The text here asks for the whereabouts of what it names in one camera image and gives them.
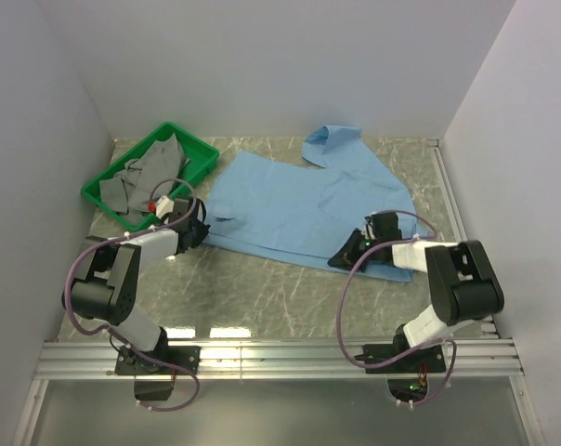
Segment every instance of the white wall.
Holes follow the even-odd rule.
[[[116,137],[441,137],[514,0],[38,3]]]
[[[445,136],[548,443],[561,445],[561,0],[518,0]]]
[[[112,145],[33,0],[0,0],[0,446],[20,417]]]

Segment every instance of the marble table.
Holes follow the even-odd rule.
[[[220,151],[218,167],[197,188],[208,198],[218,175],[239,151],[274,161],[308,165],[301,158],[303,138],[205,138]],[[138,139],[119,139],[117,159]],[[432,221],[441,240],[454,240],[448,212],[431,158],[422,138],[364,138],[367,146],[409,188],[417,212]],[[97,210],[90,233],[121,235],[124,228]],[[329,337],[334,336],[338,296],[346,275],[302,268],[213,247],[189,250],[175,259],[151,263],[140,273],[137,305],[174,337]],[[429,302],[427,278],[410,283],[357,277],[344,316],[346,336],[388,337],[416,317]],[[481,335],[480,324],[459,337]],[[66,319],[60,341],[88,340]]]

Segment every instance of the gray cloth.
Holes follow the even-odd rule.
[[[101,201],[126,221],[138,225],[147,215],[150,192],[166,178],[177,177],[187,160],[176,135],[155,141],[139,159],[129,160],[124,170],[99,182]],[[154,193],[154,200],[171,191],[176,184],[165,183]]]

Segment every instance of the blue cloth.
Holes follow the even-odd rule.
[[[323,169],[273,162],[240,152],[216,180],[206,204],[212,246],[341,271],[327,265],[364,217],[380,210],[414,212],[407,188],[360,139],[360,129],[327,125],[304,142],[302,156]],[[416,219],[398,216],[403,237]],[[409,282],[412,272],[370,263],[363,275]]]

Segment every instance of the green plastic bin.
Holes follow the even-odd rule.
[[[124,164],[128,160],[140,158],[144,155],[144,153],[146,153],[154,141],[166,141],[174,133],[189,159],[189,162],[181,171],[181,178],[188,181],[188,183],[192,186],[197,186],[210,172],[215,169],[216,160],[218,159],[219,154],[218,150],[206,144],[204,141],[194,137],[191,133],[188,133],[177,125],[173,123],[164,123],[146,138],[142,139],[136,146],[134,146],[134,148],[128,151],[119,160],[110,165],[107,170],[86,183],[81,190],[83,196],[93,202],[96,206],[103,209],[106,214],[115,218],[131,231],[145,230],[150,225],[157,223],[159,221],[158,218],[155,215],[149,215],[142,220],[138,226],[132,226],[113,212],[109,207],[103,204],[101,201],[98,183],[103,179],[113,178],[117,172],[124,170]],[[188,188],[184,185],[179,185],[169,193],[170,198],[175,198],[178,195],[189,195]]]

